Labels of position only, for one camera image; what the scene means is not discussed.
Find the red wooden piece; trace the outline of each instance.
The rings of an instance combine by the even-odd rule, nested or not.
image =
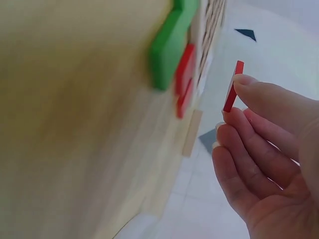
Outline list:
[[[180,96],[177,101],[177,117],[182,119],[184,117],[184,114],[186,112],[186,109],[189,105],[189,101],[191,99],[191,96],[193,94],[193,87],[194,87],[194,81],[193,79],[190,79],[187,88],[186,93],[184,96]]]
[[[244,72],[244,62],[237,61],[234,75],[243,74],[243,72]],[[228,88],[227,97],[226,97],[225,106],[224,106],[223,111],[230,112],[230,110],[233,107],[233,104],[235,102],[236,96],[237,96],[237,94],[236,94],[235,89],[234,89],[234,80],[232,78],[231,82],[229,84],[229,88]]]
[[[193,78],[195,57],[195,45],[188,44],[175,73],[175,93],[177,96],[185,95],[188,82],[191,78]]]

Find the green wooden piece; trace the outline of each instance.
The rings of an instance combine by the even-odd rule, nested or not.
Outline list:
[[[150,68],[155,88],[166,90],[172,82],[196,10],[197,0],[174,0],[173,10],[150,48]]]

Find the wooden board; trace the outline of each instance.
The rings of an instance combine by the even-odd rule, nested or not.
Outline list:
[[[160,215],[191,115],[152,90],[171,0],[2,0],[0,222],[6,239],[111,239]]]
[[[186,141],[185,141],[183,152],[182,152],[183,156],[185,157],[191,156],[202,115],[203,115],[203,111],[200,111],[200,110],[193,111],[193,115],[191,117]]]

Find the white tile floor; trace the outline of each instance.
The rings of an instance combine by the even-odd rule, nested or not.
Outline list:
[[[255,30],[257,43],[234,31]],[[289,22],[257,8],[231,3],[200,108],[198,135],[222,121],[221,109],[237,60],[245,74],[311,98],[319,93],[319,48]],[[240,101],[236,107],[243,108]],[[197,139],[184,158],[159,224],[158,239],[247,239],[245,223],[228,205],[210,154]]]

